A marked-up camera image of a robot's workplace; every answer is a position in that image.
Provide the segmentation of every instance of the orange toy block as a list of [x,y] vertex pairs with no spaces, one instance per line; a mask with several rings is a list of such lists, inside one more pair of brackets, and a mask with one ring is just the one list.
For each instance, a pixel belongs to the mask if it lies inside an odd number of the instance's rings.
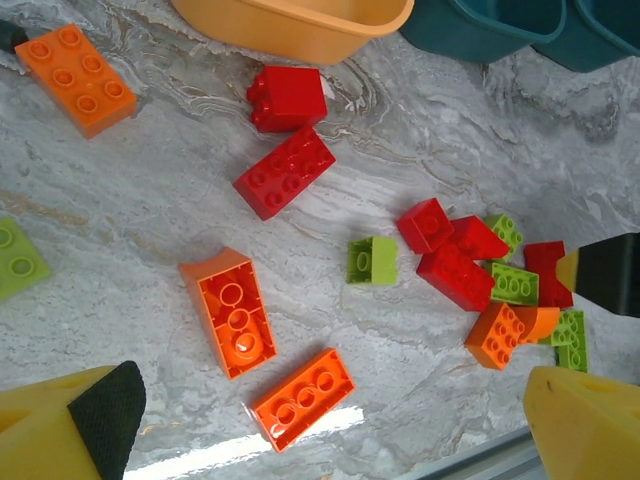
[[328,348],[251,409],[273,448],[282,452],[355,388],[338,352]]
[[202,263],[180,264],[218,363],[233,380],[276,356],[253,262],[231,248]]
[[504,370],[524,330],[509,305],[492,303],[480,314],[464,345],[483,367]]
[[136,111],[136,96],[76,25],[18,45],[16,54],[86,138]]
[[538,340],[547,338],[553,333],[560,320],[560,308],[558,307],[511,307],[524,323],[524,332],[520,335],[518,343],[538,343]]

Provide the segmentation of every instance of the red toy block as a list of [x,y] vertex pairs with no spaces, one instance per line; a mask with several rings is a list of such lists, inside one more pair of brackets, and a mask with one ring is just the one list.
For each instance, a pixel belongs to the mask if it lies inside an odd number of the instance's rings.
[[409,248],[418,254],[435,252],[453,233],[453,226],[436,198],[414,205],[396,225]]
[[16,55],[86,138],[136,111],[136,96],[75,25],[17,46]]
[[233,184],[262,220],[276,215],[336,159],[311,127],[304,127]]
[[252,407],[277,452],[282,452],[356,386],[334,348],[328,348]]
[[247,89],[251,123],[259,132],[293,132],[327,116],[320,71],[266,66]]
[[534,243],[524,247],[526,269],[540,277],[538,305],[541,307],[573,307],[573,294],[556,276],[556,263],[564,256],[562,241]]
[[464,345],[483,367],[504,370],[524,330],[524,323],[509,305],[492,303],[482,312]]
[[482,312],[489,305],[493,277],[451,242],[422,257],[418,275],[468,312]]
[[179,268],[211,348],[230,380],[276,356],[250,258],[225,248],[217,257]]
[[502,258],[509,253],[509,245],[475,215],[451,220],[453,233],[449,238],[472,260]]

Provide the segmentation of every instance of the pile of toy blocks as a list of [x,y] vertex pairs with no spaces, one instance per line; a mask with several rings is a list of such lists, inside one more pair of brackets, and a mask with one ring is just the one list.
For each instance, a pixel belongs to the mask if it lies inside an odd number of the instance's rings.
[[573,305],[555,274],[562,242],[528,245],[527,269],[515,267],[507,262],[523,236],[509,216],[450,220],[435,198],[412,207],[397,226],[422,255],[418,275],[462,309],[481,312],[465,341],[481,365],[503,370],[518,345],[540,343],[557,348],[561,366],[588,370],[584,314],[560,312]]
[[[262,219],[280,212],[335,158],[313,129],[327,115],[320,73],[267,66],[247,90],[259,132],[295,132],[234,183]],[[218,363],[230,380],[275,358],[277,349],[253,262],[230,248],[197,264],[181,264]],[[334,348],[320,352],[252,406],[274,449],[282,452],[355,389]]]
[[233,186],[267,220],[336,161],[313,126],[327,115],[320,72],[266,66],[247,90],[251,122],[261,133],[295,132]]

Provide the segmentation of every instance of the marble countertop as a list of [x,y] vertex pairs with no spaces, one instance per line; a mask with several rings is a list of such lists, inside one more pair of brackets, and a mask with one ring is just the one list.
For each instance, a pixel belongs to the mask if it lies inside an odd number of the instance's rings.
[[[148,403],[128,480],[391,479],[525,425],[525,346],[504,372],[463,347],[475,315],[414,273],[394,219],[437,196],[453,216],[507,212],[527,242],[575,248],[640,229],[640,63],[593,74],[530,49],[489,67],[399,35],[321,69],[338,161],[263,223],[231,183],[285,136],[260,135],[244,91],[262,54],[208,40],[168,2],[5,1],[39,34],[83,28],[139,98],[84,140],[15,59],[0,56],[0,215],[55,275],[0,305],[0,390],[135,360]],[[347,242],[398,239],[395,287],[345,284]],[[279,348],[229,382],[176,267],[231,246],[255,262]],[[521,254],[516,257],[521,261]],[[582,299],[592,371],[640,381],[637,319]],[[356,391],[276,454],[245,405],[323,346]]]

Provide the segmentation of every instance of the lime green toy block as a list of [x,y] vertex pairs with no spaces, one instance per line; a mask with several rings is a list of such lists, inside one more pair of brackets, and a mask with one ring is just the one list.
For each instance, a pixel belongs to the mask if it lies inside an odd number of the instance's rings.
[[347,283],[395,285],[398,247],[390,237],[370,237],[349,243]]
[[51,275],[18,224],[0,218],[0,302]]
[[565,310],[560,314],[558,326],[553,333],[538,343],[551,345],[552,347],[576,345],[576,348],[578,348],[580,344],[578,336],[584,337],[584,332],[584,312],[580,310]]
[[558,322],[558,325],[560,324],[568,326],[571,342],[556,347],[558,365],[571,370],[589,373],[587,329],[585,328],[584,312],[581,310],[564,311]]
[[496,281],[491,290],[491,300],[532,307],[538,305],[540,279],[537,273],[497,262],[489,262],[486,268]]
[[574,349],[571,345],[556,347],[558,365],[569,370],[589,373],[589,357],[586,349]]
[[509,245],[509,253],[500,259],[503,262],[508,261],[524,240],[522,234],[516,230],[515,222],[510,216],[503,213],[485,218],[484,223],[493,233],[498,235],[503,242]]

